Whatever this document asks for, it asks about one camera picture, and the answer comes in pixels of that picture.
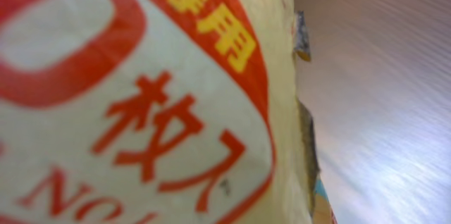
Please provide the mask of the yellow snack chip bag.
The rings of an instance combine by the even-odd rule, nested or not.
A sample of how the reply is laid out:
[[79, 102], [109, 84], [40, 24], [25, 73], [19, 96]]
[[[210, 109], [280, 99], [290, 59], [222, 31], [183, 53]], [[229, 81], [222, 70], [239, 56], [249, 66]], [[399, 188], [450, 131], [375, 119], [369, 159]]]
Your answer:
[[334, 223], [294, 0], [1, 0], [2, 223]]

